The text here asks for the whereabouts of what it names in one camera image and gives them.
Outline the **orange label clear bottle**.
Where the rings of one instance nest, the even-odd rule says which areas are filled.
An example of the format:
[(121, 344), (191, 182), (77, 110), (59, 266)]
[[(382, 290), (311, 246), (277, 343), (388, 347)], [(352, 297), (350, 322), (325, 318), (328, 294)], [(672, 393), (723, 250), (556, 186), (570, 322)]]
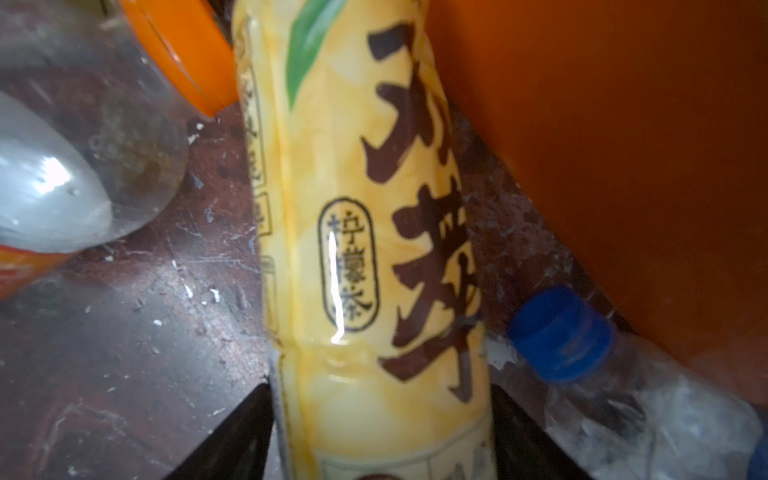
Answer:
[(1, 5), (1, 294), (124, 237), (173, 199), (188, 126), (236, 101), (208, 1)]

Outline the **yellow label tea bottle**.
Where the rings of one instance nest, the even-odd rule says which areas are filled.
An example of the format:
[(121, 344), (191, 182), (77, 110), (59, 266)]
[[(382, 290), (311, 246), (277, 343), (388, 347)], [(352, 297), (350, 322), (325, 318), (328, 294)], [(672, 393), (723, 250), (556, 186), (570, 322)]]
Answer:
[(288, 479), (493, 479), (481, 290), (424, 1), (238, 1)]

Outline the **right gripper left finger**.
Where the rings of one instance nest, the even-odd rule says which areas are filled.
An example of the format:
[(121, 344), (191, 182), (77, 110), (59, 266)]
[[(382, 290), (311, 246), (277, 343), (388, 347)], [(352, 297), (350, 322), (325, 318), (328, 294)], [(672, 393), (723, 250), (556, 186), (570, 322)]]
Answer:
[(263, 382), (165, 479), (263, 479), (274, 421)]

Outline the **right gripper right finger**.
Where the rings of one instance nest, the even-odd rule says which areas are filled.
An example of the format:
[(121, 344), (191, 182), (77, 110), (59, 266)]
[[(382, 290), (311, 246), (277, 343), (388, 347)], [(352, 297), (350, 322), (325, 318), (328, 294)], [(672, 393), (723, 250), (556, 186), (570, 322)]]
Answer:
[(499, 479), (592, 480), (499, 385), (491, 385)]

